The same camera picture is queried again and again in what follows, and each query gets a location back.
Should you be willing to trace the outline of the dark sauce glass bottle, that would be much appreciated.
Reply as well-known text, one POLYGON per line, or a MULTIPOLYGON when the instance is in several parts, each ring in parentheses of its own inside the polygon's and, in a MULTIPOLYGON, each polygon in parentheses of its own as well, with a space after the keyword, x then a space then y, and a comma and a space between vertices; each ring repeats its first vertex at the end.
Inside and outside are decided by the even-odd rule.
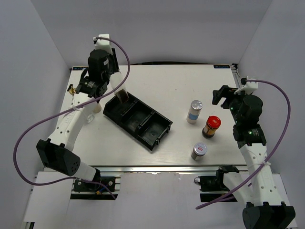
POLYGON ((110 77, 110 84, 112 89, 117 88, 114 91, 115 96, 119 99, 120 103, 125 103, 129 99, 129 95, 126 89, 125 84, 122 84, 120 87, 118 85, 123 81, 124 77, 120 71, 114 73, 110 77))

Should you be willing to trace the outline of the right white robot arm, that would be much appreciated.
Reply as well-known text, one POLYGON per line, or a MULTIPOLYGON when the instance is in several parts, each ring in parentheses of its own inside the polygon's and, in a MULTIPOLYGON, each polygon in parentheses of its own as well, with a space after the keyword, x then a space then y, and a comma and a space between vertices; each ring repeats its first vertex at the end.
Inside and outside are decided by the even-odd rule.
POLYGON ((249 187, 234 169, 223 169, 215 178, 220 190, 229 189, 235 199, 244 206, 242 218, 247 229, 286 229, 295 218, 295 209, 285 204, 273 179, 267 159, 266 139, 259 125, 262 100, 245 89, 223 85, 213 91, 212 104, 220 100, 223 109, 230 110, 233 119, 233 135, 246 162, 249 187))

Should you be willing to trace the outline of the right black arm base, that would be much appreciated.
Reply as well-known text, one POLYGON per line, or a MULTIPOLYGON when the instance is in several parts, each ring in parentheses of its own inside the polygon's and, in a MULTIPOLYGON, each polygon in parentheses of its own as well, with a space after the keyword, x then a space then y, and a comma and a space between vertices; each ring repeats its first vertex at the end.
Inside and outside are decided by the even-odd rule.
POLYGON ((234 172, 239 173, 235 166, 220 166, 213 176, 199 176, 193 181, 200 186, 200 201, 202 203, 210 202, 226 194, 229 189, 224 185, 224 174, 234 172))

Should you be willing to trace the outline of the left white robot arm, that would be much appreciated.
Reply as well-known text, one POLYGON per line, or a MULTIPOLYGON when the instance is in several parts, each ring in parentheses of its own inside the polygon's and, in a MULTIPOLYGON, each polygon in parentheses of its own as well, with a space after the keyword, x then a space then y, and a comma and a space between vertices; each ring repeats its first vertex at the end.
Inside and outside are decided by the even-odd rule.
POLYGON ((89 190, 100 187, 97 169, 85 164, 73 153, 77 136, 89 115, 107 91, 112 74, 119 66, 114 48, 110 52, 93 50, 88 58, 88 67, 81 73, 80 81, 72 97, 72 111, 65 114, 47 140, 39 140, 36 148, 45 167, 69 177, 83 179, 89 190))

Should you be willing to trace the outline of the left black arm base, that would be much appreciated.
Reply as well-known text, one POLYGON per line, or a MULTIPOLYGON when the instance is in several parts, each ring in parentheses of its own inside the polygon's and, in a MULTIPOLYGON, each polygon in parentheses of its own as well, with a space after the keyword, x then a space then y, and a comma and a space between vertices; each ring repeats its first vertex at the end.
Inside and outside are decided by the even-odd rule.
POLYGON ((71 189, 71 200, 115 200, 118 197, 121 177, 101 173, 93 183, 76 179, 71 189))

